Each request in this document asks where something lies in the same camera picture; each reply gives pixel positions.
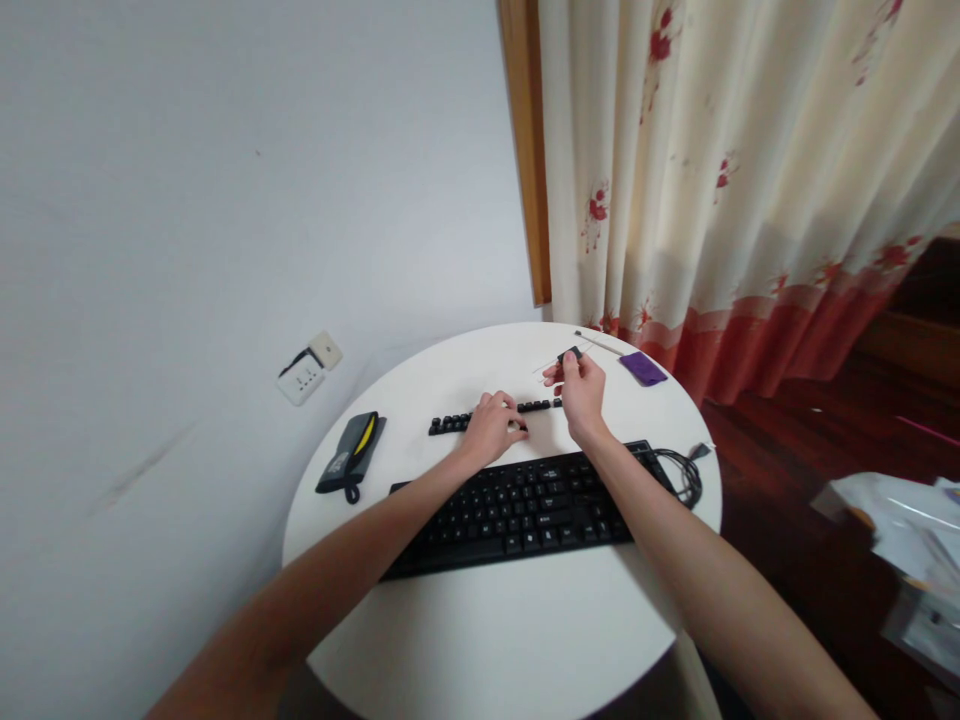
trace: wall socket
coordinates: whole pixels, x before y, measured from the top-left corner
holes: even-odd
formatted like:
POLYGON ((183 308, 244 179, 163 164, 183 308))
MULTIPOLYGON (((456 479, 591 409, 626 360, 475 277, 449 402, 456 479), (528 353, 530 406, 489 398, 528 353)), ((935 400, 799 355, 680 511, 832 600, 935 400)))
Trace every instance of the wall socket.
POLYGON ((326 376, 317 359, 310 353, 304 353, 303 357, 277 378, 277 387, 290 402, 299 407, 320 386, 326 376))
POLYGON ((343 360, 343 353, 326 330, 310 341, 310 350, 325 370, 333 370, 337 363, 343 360))

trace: forearm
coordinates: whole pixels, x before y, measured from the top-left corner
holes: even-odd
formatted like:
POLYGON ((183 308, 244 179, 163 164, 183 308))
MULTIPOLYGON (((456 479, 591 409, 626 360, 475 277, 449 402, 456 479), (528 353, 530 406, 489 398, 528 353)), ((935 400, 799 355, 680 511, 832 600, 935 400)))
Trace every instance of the forearm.
POLYGON ((583 448, 690 636, 764 716, 872 717, 773 588, 605 429, 583 448))
POLYGON ((288 565, 207 644, 150 717, 261 717, 306 659, 482 461, 454 453, 288 565), (237 693, 246 686, 248 692, 237 693), (229 705, 235 698, 237 707, 229 705))
POLYGON ((451 455, 291 563, 251 606, 271 618, 273 663, 305 658, 376 585, 430 517, 477 472, 451 455))

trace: yellow stripe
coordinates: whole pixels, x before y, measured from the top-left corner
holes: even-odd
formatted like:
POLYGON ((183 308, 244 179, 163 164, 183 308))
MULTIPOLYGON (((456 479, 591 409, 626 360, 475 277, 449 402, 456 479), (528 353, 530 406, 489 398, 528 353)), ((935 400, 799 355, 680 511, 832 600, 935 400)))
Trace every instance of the yellow stripe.
POLYGON ((367 440, 370 439, 370 433, 373 432, 373 426, 376 425, 377 419, 375 417, 370 418, 370 422, 367 423, 367 429, 363 433, 363 438, 360 440, 360 444, 357 445, 357 449, 353 451, 354 455, 359 454, 361 450, 366 446, 367 440))

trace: round white table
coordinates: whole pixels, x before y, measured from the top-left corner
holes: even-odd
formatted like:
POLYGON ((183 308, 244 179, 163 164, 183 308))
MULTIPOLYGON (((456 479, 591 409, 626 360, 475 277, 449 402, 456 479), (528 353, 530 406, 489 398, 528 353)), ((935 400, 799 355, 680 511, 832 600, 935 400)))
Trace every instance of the round white table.
MULTIPOLYGON (((517 402, 552 398, 539 370, 581 329, 624 352, 607 335, 559 323, 518 323, 459 335, 410 358, 364 392, 317 448, 293 499, 283 544, 287 565, 320 538, 412 480, 460 442, 428 436, 433 417, 469 412, 484 391, 517 402), (318 495, 317 480, 349 420, 376 410, 387 426, 357 505, 318 495)), ((623 442, 646 439, 684 454, 710 433, 696 405, 670 377, 643 387, 616 355, 590 346, 607 373, 603 415, 623 442)), ((525 415, 530 439, 497 464, 579 450, 563 410, 525 415)), ((696 514, 719 530, 716 454, 697 461, 703 496, 696 514)), ((669 461, 664 469, 679 481, 669 461)), ((368 720, 581 718, 642 677, 676 637, 677 616, 635 545, 546 557, 382 583, 314 650, 310 667, 337 698, 368 720)))

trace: curtain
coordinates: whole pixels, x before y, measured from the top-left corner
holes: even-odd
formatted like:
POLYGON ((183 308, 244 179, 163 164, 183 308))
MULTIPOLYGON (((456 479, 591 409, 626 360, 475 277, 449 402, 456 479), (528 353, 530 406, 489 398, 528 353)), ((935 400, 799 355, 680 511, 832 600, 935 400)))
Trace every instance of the curtain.
POLYGON ((831 378, 960 208, 960 3, 539 7, 554 318, 698 404, 831 378))

